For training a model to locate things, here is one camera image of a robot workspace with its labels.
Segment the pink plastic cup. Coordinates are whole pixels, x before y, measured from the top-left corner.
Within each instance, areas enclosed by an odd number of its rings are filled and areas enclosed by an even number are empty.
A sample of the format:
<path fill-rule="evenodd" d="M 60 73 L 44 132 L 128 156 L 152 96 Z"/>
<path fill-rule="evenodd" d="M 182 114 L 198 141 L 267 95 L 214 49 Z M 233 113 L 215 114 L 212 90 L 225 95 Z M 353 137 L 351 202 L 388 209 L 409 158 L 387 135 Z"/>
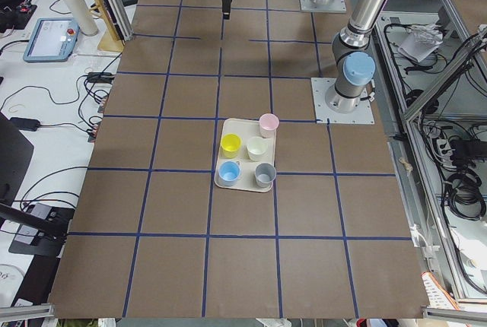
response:
<path fill-rule="evenodd" d="M 272 138 L 279 127 L 279 118 L 272 113 L 264 113 L 259 118 L 259 131 L 262 137 Z"/>

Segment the yellow plastic cup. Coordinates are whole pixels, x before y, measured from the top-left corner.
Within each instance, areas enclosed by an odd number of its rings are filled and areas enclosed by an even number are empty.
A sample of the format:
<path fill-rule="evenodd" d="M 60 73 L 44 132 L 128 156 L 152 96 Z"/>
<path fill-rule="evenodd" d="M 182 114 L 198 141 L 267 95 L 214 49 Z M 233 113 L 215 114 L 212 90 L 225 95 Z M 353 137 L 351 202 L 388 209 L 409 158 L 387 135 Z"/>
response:
<path fill-rule="evenodd" d="M 235 158 L 240 150 L 241 139 L 234 133 L 223 135 L 220 142 L 221 151 L 226 158 Z"/>

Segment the pale green plastic cup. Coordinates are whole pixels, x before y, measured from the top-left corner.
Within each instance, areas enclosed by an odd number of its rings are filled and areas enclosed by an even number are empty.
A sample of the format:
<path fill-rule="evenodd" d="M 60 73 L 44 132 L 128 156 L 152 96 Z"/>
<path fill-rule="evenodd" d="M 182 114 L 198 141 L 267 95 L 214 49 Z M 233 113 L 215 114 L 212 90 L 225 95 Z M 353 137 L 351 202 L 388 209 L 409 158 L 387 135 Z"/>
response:
<path fill-rule="evenodd" d="M 264 138 L 252 137 L 247 140 L 247 154 L 252 161 L 261 161 L 268 150 L 268 144 Z"/>

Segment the blue plastic cup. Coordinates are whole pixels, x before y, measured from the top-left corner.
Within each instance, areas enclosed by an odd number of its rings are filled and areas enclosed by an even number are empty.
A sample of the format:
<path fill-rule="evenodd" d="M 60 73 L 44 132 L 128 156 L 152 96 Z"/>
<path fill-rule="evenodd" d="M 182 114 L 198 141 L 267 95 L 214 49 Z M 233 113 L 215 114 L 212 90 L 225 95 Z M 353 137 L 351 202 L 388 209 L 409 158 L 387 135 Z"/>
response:
<path fill-rule="evenodd" d="M 238 161 L 225 161 L 218 169 L 218 178 L 223 186 L 233 186 L 240 178 L 240 163 Z"/>

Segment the grey plastic cup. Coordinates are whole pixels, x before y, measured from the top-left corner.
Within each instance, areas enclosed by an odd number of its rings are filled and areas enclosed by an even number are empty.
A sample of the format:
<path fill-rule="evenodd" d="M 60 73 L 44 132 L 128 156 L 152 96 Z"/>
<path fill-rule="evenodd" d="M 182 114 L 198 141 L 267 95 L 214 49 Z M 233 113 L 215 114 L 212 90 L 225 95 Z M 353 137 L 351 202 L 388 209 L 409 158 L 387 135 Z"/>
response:
<path fill-rule="evenodd" d="M 273 184 L 277 175 L 275 167 L 270 163 L 260 163 L 254 172 L 256 184 L 260 188 L 266 188 Z"/>

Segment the wooden mug tree stand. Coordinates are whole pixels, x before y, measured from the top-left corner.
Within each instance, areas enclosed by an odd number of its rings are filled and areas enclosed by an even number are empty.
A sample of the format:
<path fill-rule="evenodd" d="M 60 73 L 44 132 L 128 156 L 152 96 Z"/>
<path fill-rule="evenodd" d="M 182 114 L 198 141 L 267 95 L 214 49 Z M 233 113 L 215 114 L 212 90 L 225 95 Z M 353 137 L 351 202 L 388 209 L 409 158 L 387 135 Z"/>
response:
<path fill-rule="evenodd" d="M 103 34 L 97 48 L 108 52 L 122 52 L 124 43 L 116 32 L 116 27 L 107 10 L 106 3 L 103 0 L 94 0 L 94 7 L 89 8 L 89 11 L 93 16 L 101 18 L 107 27 L 107 31 Z"/>

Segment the cream plastic tray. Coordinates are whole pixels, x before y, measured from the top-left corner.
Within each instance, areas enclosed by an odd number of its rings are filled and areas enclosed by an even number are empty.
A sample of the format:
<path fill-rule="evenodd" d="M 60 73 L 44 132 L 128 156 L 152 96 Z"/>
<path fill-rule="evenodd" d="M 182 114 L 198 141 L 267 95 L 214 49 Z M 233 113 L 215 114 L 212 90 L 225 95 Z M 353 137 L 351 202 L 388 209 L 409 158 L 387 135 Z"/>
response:
<path fill-rule="evenodd" d="M 235 158 L 225 157 L 223 150 L 221 148 L 218 150 L 218 158 L 216 160 L 214 175 L 215 185 L 224 189 L 235 189 L 249 192 L 268 192 L 272 188 L 273 182 L 270 182 L 264 187 L 259 186 L 256 181 L 255 170 L 260 163 L 275 163 L 276 132 L 272 134 L 271 138 L 263 138 L 268 145 L 268 150 L 263 155 L 263 159 L 260 161 L 251 160 L 246 148 L 247 141 L 249 139 L 260 136 L 259 123 L 256 120 L 235 118 L 227 119 L 223 123 L 221 137 L 228 134 L 235 134 L 239 136 L 241 145 Z M 233 185 L 228 185 L 223 179 L 220 179 L 218 175 L 221 165 L 230 160 L 233 162 L 238 162 L 240 165 L 240 175 L 236 183 Z"/>

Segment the left teach pendant tablet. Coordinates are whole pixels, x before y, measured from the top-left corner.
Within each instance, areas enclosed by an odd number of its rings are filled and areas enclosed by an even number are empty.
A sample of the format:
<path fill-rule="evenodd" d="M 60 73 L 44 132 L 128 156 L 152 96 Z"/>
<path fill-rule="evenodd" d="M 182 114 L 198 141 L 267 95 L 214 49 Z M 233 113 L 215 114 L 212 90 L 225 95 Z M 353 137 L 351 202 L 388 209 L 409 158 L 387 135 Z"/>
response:
<path fill-rule="evenodd" d="M 27 63 L 66 62 L 75 48 L 78 34 L 79 26 L 72 18 L 40 18 L 23 60 Z"/>

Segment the black power adapter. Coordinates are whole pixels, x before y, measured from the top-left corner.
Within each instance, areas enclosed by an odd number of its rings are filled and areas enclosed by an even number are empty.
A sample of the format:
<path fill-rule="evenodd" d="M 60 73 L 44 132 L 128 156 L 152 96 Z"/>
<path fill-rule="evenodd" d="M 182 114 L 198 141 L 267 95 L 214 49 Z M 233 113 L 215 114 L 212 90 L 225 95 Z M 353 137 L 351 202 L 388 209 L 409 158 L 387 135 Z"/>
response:
<path fill-rule="evenodd" d="M 35 132 L 41 127 L 38 119 L 11 117 L 9 121 L 21 131 Z"/>

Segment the aluminium frame post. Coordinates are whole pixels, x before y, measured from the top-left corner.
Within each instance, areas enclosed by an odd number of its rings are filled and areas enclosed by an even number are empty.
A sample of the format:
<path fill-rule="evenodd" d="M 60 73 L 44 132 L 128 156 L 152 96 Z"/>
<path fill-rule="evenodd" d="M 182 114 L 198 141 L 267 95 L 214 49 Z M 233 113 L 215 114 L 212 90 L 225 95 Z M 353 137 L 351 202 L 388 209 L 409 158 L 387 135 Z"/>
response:
<path fill-rule="evenodd" d="M 110 23 L 116 31 L 116 39 L 123 42 L 131 40 L 133 29 L 122 0 L 103 0 L 103 6 L 107 9 Z"/>

